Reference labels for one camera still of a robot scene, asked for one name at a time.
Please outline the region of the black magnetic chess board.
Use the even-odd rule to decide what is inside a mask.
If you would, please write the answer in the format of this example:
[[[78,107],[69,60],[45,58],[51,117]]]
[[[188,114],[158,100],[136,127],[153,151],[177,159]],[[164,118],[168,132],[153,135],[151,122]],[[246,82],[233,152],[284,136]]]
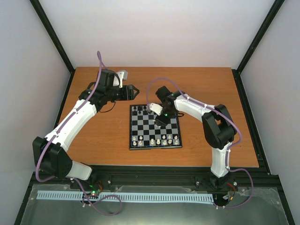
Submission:
[[[182,140],[180,133],[179,118],[175,116],[171,118],[170,124],[166,127],[158,127],[155,125],[155,118],[157,116],[154,112],[149,112],[146,104],[131,105],[130,106],[130,119],[129,119],[129,149],[130,150],[146,150],[146,149],[171,149],[182,148]],[[168,135],[172,136],[172,144],[168,144]],[[179,144],[174,144],[174,136],[178,136]],[[132,137],[136,137],[137,145],[133,145]],[[143,144],[139,146],[139,136],[143,136]],[[161,144],[157,145],[156,141],[160,139]],[[163,145],[163,140],[167,140],[167,144]]]

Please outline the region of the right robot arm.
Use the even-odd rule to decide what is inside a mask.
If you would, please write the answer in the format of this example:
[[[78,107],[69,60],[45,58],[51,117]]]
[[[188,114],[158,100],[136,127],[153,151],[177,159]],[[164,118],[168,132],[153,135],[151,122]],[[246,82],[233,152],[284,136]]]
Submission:
[[[156,96],[161,105],[150,104],[150,110],[157,114],[155,124],[165,127],[179,112],[198,119],[202,123],[205,139],[212,148],[211,172],[218,178],[227,175],[230,169],[230,146],[237,134],[227,108],[222,104],[207,105],[179,91],[172,93],[165,86],[156,91]]]

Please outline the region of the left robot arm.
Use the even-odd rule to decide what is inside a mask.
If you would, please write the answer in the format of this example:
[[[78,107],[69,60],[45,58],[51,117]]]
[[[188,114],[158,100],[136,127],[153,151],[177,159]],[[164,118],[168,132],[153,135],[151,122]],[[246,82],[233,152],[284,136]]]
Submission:
[[[134,100],[139,90],[132,84],[124,85],[128,72],[102,69],[97,80],[91,82],[79,96],[74,108],[63,121],[44,138],[32,143],[36,172],[50,174],[50,178],[77,178],[86,188],[94,188],[98,178],[92,168],[73,161],[67,154],[69,146],[83,126],[108,102]]]

